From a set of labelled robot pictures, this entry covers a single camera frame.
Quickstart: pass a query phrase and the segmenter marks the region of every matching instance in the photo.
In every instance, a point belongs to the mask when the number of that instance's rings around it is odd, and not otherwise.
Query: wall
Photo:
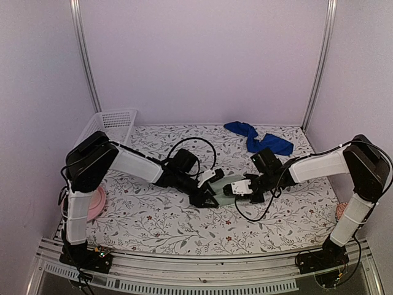
[[[93,110],[69,1],[0,1],[0,40],[0,294],[19,295]]]
[[[363,133],[393,155],[393,2],[338,1],[336,23],[308,136],[318,150]],[[351,195],[349,177],[332,179],[339,199]],[[369,220],[367,240],[386,294],[393,294],[393,191]]]
[[[300,125],[327,1],[81,1],[103,109],[137,124]]]

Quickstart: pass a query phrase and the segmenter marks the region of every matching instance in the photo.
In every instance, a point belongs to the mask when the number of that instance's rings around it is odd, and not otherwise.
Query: robotic arm
[[[319,252],[300,254],[297,265],[301,273],[315,272],[348,262],[345,244],[364,224],[379,198],[390,172],[389,164],[379,150],[358,135],[348,147],[340,147],[313,157],[290,159],[284,165],[265,149],[251,157],[262,176],[246,175],[246,179],[224,188],[227,195],[237,194],[251,202],[264,202],[263,193],[294,186],[313,178],[350,174],[354,193],[343,216]]]
[[[189,195],[190,204],[196,207],[217,207],[219,204],[209,183],[221,179],[224,173],[221,169],[207,170],[199,176],[200,180],[194,179],[188,172],[197,161],[198,158],[185,149],[180,149],[173,158],[160,161],[109,141],[103,132],[92,134],[66,157],[68,195],[63,204],[64,248],[60,261],[89,269],[85,262],[96,260],[91,256],[106,256],[87,250],[86,223],[91,197],[108,170],[128,173],[160,187],[174,187]],[[93,270],[107,272],[109,258],[107,256],[103,267]]]

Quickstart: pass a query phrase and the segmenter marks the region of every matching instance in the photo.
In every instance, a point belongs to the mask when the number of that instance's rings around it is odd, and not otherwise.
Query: laundry basket
[[[111,112],[98,112],[91,117],[79,136],[74,147],[92,135],[95,131],[103,131],[113,141],[128,145],[133,131],[137,110],[121,109]]]

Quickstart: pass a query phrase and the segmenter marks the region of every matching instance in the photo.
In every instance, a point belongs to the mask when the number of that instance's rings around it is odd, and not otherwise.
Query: pink plate
[[[88,208],[87,222],[95,219],[104,210],[105,200],[105,191],[101,186],[99,186],[91,198],[90,206]]]

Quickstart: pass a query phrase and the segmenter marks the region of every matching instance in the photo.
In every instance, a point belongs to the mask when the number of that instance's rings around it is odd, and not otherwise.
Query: blue cloth
[[[260,152],[262,149],[270,148],[277,155],[291,155],[294,151],[294,145],[276,135],[266,133],[263,140],[257,140],[257,131],[253,126],[239,121],[227,123],[225,129],[236,134],[247,137],[247,150],[249,152]]]

